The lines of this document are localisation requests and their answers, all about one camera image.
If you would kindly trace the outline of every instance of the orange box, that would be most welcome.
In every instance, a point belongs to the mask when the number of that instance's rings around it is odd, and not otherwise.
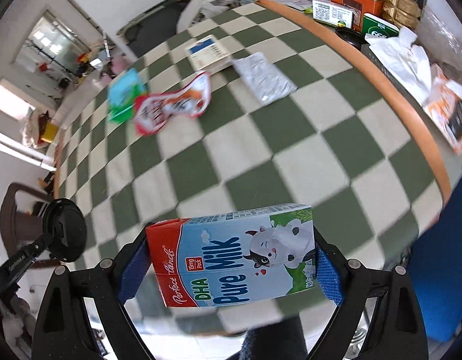
[[[365,13],[381,16],[385,0],[331,0],[333,3],[344,5],[354,12],[353,30],[361,32],[362,20]]]

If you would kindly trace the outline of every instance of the white cloth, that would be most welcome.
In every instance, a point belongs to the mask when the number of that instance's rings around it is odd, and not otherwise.
[[[237,7],[239,0],[191,0],[179,18],[177,32],[187,30],[200,17],[203,21],[229,10],[230,5]]]

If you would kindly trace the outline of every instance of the pink object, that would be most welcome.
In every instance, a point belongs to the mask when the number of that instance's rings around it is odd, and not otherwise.
[[[111,61],[111,71],[115,73],[115,75],[118,75],[122,71],[126,70],[130,65],[131,64],[125,57],[118,55]]]

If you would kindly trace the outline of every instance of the cartoon cow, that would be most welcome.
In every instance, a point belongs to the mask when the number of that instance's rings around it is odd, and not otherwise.
[[[249,230],[253,236],[249,245],[249,256],[254,268],[284,264],[288,268],[297,268],[314,255],[314,233],[312,221],[301,223],[293,219],[286,226],[260,227],[259,231]]]

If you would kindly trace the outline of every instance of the green juice box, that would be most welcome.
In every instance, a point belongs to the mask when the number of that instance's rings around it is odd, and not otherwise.
[[[362,21],[362,33],[363,35],[371,34],[383,38],[390,38],[399,35],[399,28],[371,13],[365,13]]]

